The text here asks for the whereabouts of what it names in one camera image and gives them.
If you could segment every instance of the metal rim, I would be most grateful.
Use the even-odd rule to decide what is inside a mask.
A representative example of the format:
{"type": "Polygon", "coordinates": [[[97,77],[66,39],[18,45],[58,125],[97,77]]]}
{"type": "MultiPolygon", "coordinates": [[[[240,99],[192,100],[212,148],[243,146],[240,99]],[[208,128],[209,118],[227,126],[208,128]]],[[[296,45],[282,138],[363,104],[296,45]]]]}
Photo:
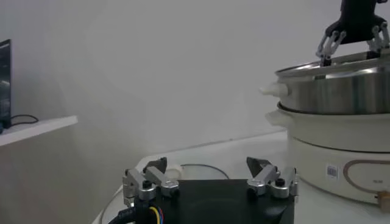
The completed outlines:
{"type": "Polygon", "coordinates": [[[382,53],[380,58],[366,59],[366,52],[334,58],[333,65],[320,67],[320,61],[305,63],[275,72],[279,78],[308,77],[315,75],[350,72],[390,64],[390,50],[382,53]]]}

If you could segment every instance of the label sticker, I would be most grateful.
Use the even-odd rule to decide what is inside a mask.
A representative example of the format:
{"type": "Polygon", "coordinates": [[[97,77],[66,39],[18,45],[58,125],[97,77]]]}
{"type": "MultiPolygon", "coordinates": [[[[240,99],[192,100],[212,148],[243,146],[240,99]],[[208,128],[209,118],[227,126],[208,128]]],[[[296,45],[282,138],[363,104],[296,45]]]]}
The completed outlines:
{"type": "Polygon", "coordinates": [[[326,177],[329,180],[339,179],[339,168],[337,166],[327,164],[325,172],[326,172],[326,177]]]}

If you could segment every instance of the white shelf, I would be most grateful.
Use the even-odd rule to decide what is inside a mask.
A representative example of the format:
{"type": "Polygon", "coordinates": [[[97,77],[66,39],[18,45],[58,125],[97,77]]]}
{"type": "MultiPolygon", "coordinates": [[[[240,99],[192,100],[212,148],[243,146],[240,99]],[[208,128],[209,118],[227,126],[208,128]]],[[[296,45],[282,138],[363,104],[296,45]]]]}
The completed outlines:
{"type": "Polygon", "coordinates": [[[3,131],[0,135],[0,146],[38,136],[76,123],[77,116],[70,116],[43,120],[35,124],[17,125],[3,131]]]}

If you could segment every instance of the white countertop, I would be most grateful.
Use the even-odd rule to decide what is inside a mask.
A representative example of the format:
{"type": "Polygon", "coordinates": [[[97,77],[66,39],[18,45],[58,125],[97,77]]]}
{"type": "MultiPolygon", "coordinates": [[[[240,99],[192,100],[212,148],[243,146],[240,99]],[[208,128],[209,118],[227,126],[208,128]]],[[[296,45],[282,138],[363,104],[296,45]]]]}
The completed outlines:
{"type": "MultiPolygon", "coordinates": [[[[286,133],[274,133],[240,141],[208,145],[195,149],[181,150],[143,158],[137,165],[141,170],[148,161],[168,158],[168,163],[201,163],[218,167],[231,179],[250,178],[246,166],[246,157],[268,159],[280,169],[286,164],[286,133]]],[[[188,167],[184,170],[185,178],[219,178],[218,171],[206,167],[188,167]]],[[[383,214],[374,206],[345,199],[310,186],[299,183],[299,200],[296,204],[295,223],[297,224],[389,224],[390,214],[383,214]]],[[[116,196],[108,206],[103,223],[108,223],[119,210],[125,209],[122,194],[116,196]]],[[[93,222],[98,224],[99,216],[93,222]]]]}

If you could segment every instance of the screw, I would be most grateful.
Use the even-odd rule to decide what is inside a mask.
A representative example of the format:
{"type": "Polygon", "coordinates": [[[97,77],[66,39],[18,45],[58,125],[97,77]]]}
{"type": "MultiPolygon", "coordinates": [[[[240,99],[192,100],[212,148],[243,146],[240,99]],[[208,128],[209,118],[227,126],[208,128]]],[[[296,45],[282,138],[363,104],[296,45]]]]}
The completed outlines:
{"type": "Polygon", "coordinates": [[[142,182],[142,188],[143,189],[149,189],[152,187],[152,182],[150,182],[149,180],[144,180],[142,182]]]}
{"type": "Polygon", "coordinates": [[[283,187],[285,185],[285,183],[286,183],[285,180],[282,178],[278,178],[275,180],[275,185],[277,187],[283,187]]]}

